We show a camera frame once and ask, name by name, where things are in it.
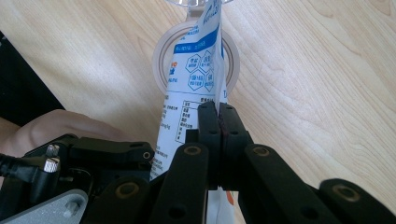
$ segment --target clear tape roll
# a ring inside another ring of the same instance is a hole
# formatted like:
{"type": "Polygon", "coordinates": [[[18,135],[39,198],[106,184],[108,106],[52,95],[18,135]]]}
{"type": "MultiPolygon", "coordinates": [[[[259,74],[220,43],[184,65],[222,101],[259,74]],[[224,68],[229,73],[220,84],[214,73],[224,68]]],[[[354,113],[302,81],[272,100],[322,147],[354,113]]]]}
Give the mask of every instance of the clear tape roll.
{"type": "MultiPolygon", "coordinates": [[[[158,41],[152,58],[152,71],[158,88],[166,94],[168,74],[173,50],[177,41],[195,25],[196,21],[185,21],[168,30],[158,41]]],[[[231,92],[239,77],[239,52],[233,39],[222,30],[227,92],[231,92]]]]}

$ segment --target light wood surface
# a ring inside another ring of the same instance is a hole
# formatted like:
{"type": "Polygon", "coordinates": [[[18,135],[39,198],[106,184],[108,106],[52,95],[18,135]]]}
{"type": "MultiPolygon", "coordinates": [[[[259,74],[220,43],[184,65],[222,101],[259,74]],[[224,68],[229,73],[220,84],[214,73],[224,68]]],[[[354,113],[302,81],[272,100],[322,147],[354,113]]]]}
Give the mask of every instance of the light wood surface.
{"type": "MultiPolygon", "coordinates": [[[[157,41],[186,18],[155,1],[0,1],[0,30],[66,109],[155,146],[157,41]]],[[[235,0],[230,94],[256,143],[306,183],[340,177],[396,213],[396,1],[235,0]]]]}

